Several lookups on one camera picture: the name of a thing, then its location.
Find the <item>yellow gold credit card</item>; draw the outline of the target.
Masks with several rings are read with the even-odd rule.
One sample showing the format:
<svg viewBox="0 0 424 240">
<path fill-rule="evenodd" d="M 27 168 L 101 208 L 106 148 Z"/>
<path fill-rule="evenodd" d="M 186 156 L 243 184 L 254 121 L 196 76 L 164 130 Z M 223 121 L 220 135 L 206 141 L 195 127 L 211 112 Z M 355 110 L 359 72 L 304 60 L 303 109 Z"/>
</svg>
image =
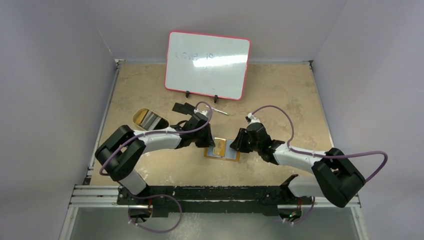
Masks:
<svg viewBox="0 0 424 240">
<path fill-rule="evenodd" d="M 227 147 L 227 140 L 220 137 L 214 138 L 215 147 L 212 149 L 212 154 L 214 156 L 224 157 Z"/>
</svg>

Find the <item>yellow leather card holder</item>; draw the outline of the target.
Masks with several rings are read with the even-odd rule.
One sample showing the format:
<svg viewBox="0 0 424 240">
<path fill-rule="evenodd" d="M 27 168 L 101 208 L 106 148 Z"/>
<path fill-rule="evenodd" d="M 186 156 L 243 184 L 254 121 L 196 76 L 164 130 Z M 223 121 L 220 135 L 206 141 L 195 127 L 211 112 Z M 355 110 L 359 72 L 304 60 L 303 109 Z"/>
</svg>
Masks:
<svg viewBox="0 0 424 240">
<path fill-rule="evenodd" d="M 204 150 L 204 157 L 209 159 L 238 162 L 240 152 L 232 149 L 230 145 L 233 139 L 215 137 L 213 139 L 215 146 L 210 146 Z"/>
</svg>

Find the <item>black credit card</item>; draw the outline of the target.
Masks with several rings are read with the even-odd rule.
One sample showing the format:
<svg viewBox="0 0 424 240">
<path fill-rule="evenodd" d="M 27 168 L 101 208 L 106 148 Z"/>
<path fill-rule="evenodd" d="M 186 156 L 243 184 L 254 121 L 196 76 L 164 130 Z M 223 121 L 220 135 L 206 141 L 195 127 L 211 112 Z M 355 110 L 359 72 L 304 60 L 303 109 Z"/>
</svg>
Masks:
<svg viewBox="0 0 424 240">
<path fill-rule="evenodd" d="M 196 114 L 195 110 L 196 110 L 197 108 L 196 108 L 195 106 L 193 106 L 193 105 L 191 105 L 191 104 L 189 104 L 189 103 L 185 102 L 185 103 L 184 103 L 184 108 L 185 108 L 185 111 L 186 111 L 186 114 L 187 114 L 187 115 L 193 116 L 193 115 L 195 115 L 195 114 Z"/>
<path fill-rule="evenodd" d="M 185 102 L 184 104 L 176 102 L 172 108 L 172 111 L 183 115 L 192 115 L 193 110 L 192 105 L 187 102 Z"/>
</svg>

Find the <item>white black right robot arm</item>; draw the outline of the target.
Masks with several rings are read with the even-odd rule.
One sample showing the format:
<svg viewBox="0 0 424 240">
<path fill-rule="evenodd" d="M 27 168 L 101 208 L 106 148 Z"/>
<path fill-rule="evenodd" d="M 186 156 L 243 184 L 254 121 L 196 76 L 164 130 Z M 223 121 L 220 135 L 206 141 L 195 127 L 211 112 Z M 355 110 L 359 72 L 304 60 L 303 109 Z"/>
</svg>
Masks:
<svg viewBox="0 0 424 240">
<path fill-rule="evenodd" d="M 240 128 L 230 148 L 241 153 L 256 152 L 267 163 L 294 167 L 312 177 L 295 176 L 281 189 L 280 196 L 288 204 L 300 197 L 323 197 L 343 208 L 365 185 L 366 180 L 353 163 L 337 148 L 313 153 L 289 147 L 272 139 L 262 123 Z"/>
</svg>

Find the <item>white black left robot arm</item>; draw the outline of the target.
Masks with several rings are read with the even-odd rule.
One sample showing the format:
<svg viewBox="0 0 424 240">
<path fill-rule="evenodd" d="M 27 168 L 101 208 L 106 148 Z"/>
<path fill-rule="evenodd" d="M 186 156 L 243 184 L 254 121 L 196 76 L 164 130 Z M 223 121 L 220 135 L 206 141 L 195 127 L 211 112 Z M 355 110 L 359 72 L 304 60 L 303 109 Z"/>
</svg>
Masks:
<svg viewBox="0 0 424 240">
<path fill-rule="evenodd" d="M 130 193 L 138 205 L 149 199 L 148 184 L 135 167 L 141 156 L 165 149 L 181 149 L 195 144 L 198 148 L 213 146 L 211 118 L 195 113 L 183 126 L 172 125 L 164 129 L 141 131 L 136 134 L 128 125 L 120 126 L 96 151 L 101 164 L 99 174 L 110 177 Z"/>
</svg>

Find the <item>white marker pen green cap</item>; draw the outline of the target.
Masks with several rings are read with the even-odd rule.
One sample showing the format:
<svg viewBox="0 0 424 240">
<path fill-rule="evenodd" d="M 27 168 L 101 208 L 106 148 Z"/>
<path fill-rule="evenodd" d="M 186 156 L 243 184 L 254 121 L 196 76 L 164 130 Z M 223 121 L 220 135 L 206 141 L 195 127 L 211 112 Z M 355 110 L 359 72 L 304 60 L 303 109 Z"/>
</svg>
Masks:
<svg viewBox="0 0 424 240">
<path fill-rule="evenodd" d="M 220 113 L 220 114 L 223 114 L 223 115 L 229 116 L 229 113 L 227 113 L 227 112 L 225 112 L 225 111 L 222 111 L 222 110 L 219 110 L 219 109 L 217 109 L 217 108 L 213 108 L 213 107 L 212 107 L 212 110 L 214 110 L 215 112 L 218 112 L 218 113 Z"/>
</svg>

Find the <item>pink framed whiteboard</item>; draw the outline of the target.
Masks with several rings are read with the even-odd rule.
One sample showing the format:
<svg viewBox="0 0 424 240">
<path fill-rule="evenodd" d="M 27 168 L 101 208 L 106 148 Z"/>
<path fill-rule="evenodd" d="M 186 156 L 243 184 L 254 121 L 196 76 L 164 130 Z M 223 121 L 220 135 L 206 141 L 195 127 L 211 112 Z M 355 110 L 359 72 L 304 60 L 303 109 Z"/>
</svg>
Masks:
<svg viewBox="0 0 424 240">
<path fill-rule="evenodd" d="M 244 94 L 251 41 L 244 37 L 172 31 L 168 35 L 167 90 L 219 99 Z"/>
</svg>

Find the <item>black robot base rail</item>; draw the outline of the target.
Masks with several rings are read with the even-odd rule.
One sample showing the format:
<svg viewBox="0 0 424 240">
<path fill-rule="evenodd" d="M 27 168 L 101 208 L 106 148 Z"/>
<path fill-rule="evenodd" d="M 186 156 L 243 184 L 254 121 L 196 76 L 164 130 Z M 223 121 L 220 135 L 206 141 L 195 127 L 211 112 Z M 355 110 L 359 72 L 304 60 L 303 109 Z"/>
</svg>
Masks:
<svg viewBox="0 0 424 240">
<path fill-rule="evenodd" d="M 150 185 L 132 196 L 118 188 L 117 204 L 128 206 L 132 217 L 166 218 L 170 213 L 262 214 L 297 219 L 311 197 L 295 197 L 282 185 L 160 186 Z"/>
</svg>

